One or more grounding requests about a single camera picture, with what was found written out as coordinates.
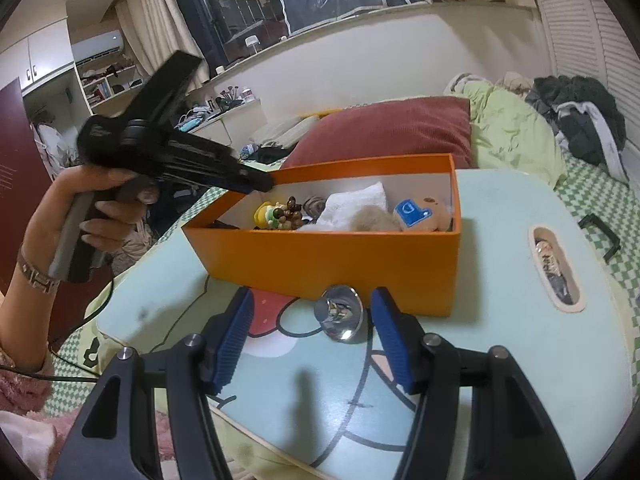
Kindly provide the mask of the person's left hand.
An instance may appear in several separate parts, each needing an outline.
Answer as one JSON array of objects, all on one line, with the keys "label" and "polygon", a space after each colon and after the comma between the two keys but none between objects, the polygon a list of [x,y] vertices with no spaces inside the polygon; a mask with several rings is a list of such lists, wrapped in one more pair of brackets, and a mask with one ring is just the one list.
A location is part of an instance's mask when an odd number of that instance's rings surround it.
[{"label": "person's left hand", "polygon": [[36,270],[53,276],[52,263],[66,262],[77,245],[117,252],[158,196],[156,185],[130,170],[68,168],[30,218],[21,254]]}]

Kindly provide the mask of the person's left forearm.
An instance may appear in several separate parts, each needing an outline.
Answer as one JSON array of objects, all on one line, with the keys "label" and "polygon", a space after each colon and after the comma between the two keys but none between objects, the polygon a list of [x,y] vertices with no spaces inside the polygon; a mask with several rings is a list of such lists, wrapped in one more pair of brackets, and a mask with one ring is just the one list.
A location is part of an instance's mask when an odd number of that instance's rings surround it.
[{"label": "person's left forearm", "polygon": [[48,354],[51,312],[58,288],[48,292],[32,284],[19,266],[2,300],[1,349],[14,365],[26,372],[41,370]]}]

